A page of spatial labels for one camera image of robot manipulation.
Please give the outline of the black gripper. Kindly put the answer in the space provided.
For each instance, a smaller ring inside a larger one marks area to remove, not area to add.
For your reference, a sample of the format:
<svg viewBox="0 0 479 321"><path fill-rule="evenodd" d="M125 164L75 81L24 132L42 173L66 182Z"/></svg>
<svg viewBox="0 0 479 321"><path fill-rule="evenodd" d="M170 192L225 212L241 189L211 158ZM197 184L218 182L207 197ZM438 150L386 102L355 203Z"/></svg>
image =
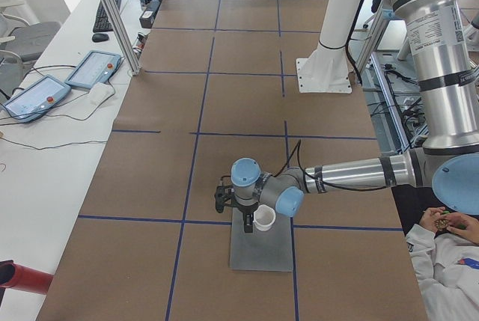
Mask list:
<svg viewBox="0 0 479 321"><path fill-rule="evenodd" d="M249 205L245 205L235 200L233 205L242 213L244 232L252 233L254 227L254 212L257 210L259 203L255 201Z"/></svg>

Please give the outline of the person's left hand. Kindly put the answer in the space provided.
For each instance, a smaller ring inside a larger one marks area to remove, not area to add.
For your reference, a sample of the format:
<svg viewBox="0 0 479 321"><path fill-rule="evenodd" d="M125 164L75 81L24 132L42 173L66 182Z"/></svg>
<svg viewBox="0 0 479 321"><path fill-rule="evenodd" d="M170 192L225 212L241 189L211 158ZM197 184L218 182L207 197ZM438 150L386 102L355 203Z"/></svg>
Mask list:
<svg viewBox="0 0 479 321"><path fill-rule="evenodd" d="M444 211L444 207L427 208L419 221L419 225L422 226L425 230L437 233L439 229L436 226L436 221L443 217L442 213Z"/></svg>

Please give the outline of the person's right hand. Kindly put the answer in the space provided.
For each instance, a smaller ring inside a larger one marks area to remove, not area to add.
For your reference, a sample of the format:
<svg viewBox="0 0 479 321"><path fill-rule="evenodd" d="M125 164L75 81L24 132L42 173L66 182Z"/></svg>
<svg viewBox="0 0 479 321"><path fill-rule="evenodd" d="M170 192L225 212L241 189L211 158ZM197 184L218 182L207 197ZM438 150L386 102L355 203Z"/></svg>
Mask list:
<svg viewBox="0 0 479 321"><path fill-rule="evenodd" d="M475 244L479 243L479 223L476 218L464 213L449 213L444 216L444 219L448 221L446 227L448 232Z"/></svg>

